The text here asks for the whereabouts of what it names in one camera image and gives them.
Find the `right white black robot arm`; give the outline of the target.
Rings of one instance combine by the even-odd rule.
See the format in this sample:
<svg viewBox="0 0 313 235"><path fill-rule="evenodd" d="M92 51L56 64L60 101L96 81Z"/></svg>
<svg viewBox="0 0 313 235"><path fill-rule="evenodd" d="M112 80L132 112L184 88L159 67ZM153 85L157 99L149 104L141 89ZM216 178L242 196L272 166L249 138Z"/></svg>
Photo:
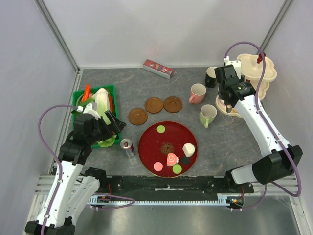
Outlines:
<svg viewBox="0 0 313 235"><path fill-rule="evenodd" d="M219 98L241 115L256 139L262 155L262 158L253 164L227 171L227 178L224 180L225 189L234 193L244 183L258 182L262 185L272 183L285 193L298 197L302 190L296 168L303 155L300 146L292 146L279 133L260 106L254 87L237 76L233 65L218 67L215 74L219 84ZM292 174L296 176L297 193L292 193L276 183L276 180Z"/></svg>

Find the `black sandwich cookie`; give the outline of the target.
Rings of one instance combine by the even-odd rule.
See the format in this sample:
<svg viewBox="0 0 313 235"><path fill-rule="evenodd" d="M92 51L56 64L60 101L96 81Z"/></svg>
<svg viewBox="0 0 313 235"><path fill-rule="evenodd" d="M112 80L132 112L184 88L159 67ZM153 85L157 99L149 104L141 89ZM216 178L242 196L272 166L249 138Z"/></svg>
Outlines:
<svg viewBox="0 0 313 235"><path fill-rule="evenodd" d="M186 157L186 156L182 156L180 158L180 163L182 165L189 165L190 164L190 158L189 157Z"/></svg>

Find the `white cream cake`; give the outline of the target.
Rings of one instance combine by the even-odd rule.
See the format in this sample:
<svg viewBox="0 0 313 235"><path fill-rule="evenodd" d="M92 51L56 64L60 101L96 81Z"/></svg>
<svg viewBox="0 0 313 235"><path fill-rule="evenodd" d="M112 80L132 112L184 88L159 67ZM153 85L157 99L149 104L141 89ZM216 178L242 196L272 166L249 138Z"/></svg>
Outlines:
<svg viewBox="0 0 313 235"><path fill-rule="evenodd" d="M184 152L184 155L189 158L195 153L196 146L191 143L186 143L183 145L182 150Z"/></svg>

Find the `pink swirl cake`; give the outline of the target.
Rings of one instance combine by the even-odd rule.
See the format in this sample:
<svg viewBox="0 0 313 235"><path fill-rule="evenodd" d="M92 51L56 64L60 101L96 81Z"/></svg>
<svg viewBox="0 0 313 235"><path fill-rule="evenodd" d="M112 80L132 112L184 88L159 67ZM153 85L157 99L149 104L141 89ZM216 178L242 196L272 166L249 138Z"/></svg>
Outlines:
<svg viewBox="0 0 313 235"><path fill-rule="evenodd" d="M174 153L168 153L166 165L169 167L173 167L179 162L179 157Z"/></svg>

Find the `metal tongs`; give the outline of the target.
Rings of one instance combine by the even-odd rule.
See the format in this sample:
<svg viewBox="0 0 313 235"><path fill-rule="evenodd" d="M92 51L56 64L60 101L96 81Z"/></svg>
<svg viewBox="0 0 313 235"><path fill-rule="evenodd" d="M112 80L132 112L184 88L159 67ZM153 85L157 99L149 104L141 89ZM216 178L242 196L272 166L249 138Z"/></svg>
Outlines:
<svg viewBox="0 0 313 235"><path fill-rule="evenodd" d="M226 106L226 112L227 113L231 113L232 112L232 106L231 105L227 105Z"/></svg>

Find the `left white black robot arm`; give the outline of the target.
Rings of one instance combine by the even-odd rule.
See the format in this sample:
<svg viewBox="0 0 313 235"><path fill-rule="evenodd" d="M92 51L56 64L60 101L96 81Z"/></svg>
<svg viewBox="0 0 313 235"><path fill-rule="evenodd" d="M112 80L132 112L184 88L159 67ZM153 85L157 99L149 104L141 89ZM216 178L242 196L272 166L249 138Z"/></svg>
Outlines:
<svg viewBox="0 0 313 235"><path fill-rule="evenodd" d="M103 117L90 110L80 114L73 123L73 130L61 146L57 157L58 170L47 201L36 220L26 224L28 235L72 235L79 215L96 192L108 186L104 170L90 168L80 188L73 192L76 180L92 152L92 146L119 134L126 123L117 119L110 111Z"/></svg>

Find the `dark red round tray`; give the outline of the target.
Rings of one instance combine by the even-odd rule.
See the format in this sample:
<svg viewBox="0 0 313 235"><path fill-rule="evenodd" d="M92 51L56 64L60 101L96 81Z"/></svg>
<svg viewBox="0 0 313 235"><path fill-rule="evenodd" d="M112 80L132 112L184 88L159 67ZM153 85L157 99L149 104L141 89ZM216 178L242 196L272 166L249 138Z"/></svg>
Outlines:
<svg viewBox="0 0 313 235"><path fill-rule="evenodd" d="M158 133L157 127L165 126L164 133ZM183 145L191 143L196 146L195 153L190 157L189 165L182 165L180 158L184 155ZM166 165L168 153L174 153L179 157L178 165L182 167L181 174L175 174L172 167ZM186 173L195 163L198 155L198 144L192 132L182 124L173 121L163 121L150 126L141 135L138 142L138 154L142 164L152 174L162 178L174 178ZM160 172L154 170L156 162L163 164Z"/></svg>

